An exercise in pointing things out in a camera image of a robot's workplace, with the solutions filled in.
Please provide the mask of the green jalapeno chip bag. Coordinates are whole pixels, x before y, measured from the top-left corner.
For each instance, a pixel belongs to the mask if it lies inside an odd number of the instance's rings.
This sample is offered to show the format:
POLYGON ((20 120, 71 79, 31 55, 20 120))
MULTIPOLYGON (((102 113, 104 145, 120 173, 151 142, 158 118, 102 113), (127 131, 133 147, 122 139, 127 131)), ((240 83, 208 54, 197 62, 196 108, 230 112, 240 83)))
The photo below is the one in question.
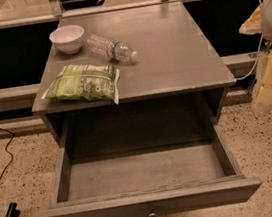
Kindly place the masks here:
POLYGON ((42 94, 42 99, 59 100, 111 100, 119 103, 117 82, 120 70, 113 65, 64 66, 52 84, 42 94))

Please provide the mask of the round metal drawer knob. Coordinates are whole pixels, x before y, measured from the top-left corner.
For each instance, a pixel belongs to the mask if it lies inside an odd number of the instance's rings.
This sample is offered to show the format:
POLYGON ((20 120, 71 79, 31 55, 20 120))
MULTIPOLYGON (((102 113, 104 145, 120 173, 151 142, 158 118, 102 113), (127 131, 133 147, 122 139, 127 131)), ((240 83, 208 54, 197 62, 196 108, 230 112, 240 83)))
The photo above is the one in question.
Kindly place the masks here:
POLYGON ((157 214, 153 211, 150 211, 148 217, 157 217, 157 214))

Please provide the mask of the open grey top drawer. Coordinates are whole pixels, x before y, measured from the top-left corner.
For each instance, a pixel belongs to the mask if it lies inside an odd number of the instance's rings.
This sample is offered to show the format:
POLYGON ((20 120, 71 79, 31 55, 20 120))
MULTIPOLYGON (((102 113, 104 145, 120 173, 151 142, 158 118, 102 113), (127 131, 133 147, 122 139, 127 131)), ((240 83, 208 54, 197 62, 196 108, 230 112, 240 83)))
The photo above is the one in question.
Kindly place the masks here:
POLYGON ((65 117, 55 186, 35 217, 148 217, 243 203, 246 177, 201 93, 65 117))

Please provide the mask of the grey wooden cabinet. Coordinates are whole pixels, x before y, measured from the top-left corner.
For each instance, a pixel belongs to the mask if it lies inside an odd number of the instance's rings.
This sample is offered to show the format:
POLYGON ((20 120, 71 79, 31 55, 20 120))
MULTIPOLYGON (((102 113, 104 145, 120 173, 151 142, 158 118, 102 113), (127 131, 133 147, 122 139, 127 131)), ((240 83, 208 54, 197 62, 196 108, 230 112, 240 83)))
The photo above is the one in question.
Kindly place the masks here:
POLYGON ((32 112, 61 135, 57 117, 69 110, 110 105, 103 101, 59 101, 43 94, 63 68, 114 66, 119 70, 119 102, 201 91, 213 114, 220 115, 226 90, 235 77, 180 2, 93 13, 65 18, 58 28, 81 26, 84 43, 74 55, 50 51, 32 112))

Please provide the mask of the clear plastic water bottle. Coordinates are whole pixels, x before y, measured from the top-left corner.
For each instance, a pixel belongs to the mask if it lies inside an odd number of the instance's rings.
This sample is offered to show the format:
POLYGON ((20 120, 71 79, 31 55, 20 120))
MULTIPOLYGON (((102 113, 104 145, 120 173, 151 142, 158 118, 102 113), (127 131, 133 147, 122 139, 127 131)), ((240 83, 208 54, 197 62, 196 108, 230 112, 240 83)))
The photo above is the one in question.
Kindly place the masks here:
POLYGON ((137 52, 128 43, 122 41, 95 34, 90 35, 86 43, 94 54, 102 56, 107 61, 133 64, 138 60, 137 52))

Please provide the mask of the white ceramic bowl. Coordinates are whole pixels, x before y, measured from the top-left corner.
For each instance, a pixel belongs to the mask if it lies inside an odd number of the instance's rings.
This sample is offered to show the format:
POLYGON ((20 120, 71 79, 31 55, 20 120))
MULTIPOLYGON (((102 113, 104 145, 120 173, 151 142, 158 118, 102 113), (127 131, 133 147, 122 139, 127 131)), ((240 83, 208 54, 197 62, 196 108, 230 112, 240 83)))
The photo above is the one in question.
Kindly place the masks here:
POLYGON ((62 53, 75 54, 83 46, 85 29, 78 25, 58 27, 49 36, 53 46, 62 53))

